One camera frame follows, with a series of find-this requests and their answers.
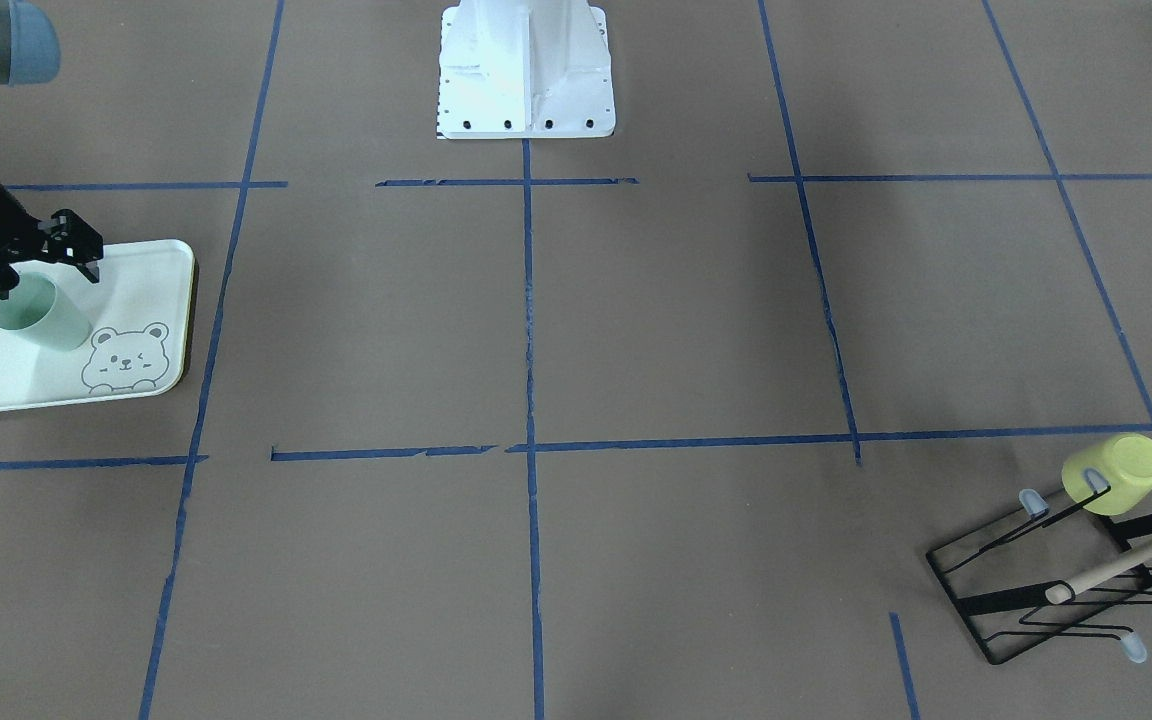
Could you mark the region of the yellow cup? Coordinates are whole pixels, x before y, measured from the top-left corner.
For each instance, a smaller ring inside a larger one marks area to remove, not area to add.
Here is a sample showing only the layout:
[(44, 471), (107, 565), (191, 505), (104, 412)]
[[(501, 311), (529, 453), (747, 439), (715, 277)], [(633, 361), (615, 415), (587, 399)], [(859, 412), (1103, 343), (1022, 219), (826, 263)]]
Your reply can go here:
[(1085, 511), (1123, 515), (1152, 491), (1152, 438), (1119, 433), (1076, 450), (1064, 460), (1061, 480)]

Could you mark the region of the pale yellow bear tray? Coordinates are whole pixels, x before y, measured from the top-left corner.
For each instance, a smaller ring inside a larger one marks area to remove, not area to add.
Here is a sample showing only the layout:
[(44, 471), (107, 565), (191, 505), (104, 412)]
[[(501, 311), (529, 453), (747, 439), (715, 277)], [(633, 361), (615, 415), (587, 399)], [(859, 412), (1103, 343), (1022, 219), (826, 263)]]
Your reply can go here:
[(90, 323), (76, 348), (58, 353), (0, 328), (0, 414), (161, 395), (185, 367), (195, 252), (180, 240), (105, 247), (100, 281), (70, 266), (23, 263), (50, 278)]

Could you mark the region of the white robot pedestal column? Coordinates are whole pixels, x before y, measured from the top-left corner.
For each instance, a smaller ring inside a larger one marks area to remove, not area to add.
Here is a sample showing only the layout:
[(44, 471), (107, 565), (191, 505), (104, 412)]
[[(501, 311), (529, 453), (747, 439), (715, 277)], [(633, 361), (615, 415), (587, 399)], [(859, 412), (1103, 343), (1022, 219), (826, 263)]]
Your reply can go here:
[(460, 1), (439, 20), (435, 136), (602, 138), (617, 124), (609, 26), (588, 1)]

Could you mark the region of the pale green cup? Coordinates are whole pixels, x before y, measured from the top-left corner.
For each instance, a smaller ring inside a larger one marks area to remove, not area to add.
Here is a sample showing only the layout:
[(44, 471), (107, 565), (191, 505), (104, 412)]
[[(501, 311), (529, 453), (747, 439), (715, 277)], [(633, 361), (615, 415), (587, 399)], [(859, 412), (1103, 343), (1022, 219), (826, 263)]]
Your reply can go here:
[(68, 353), (88, 342), (91, 320), (50, 275), (20, 274), (0, 296), (0, 331), (29, 343)]

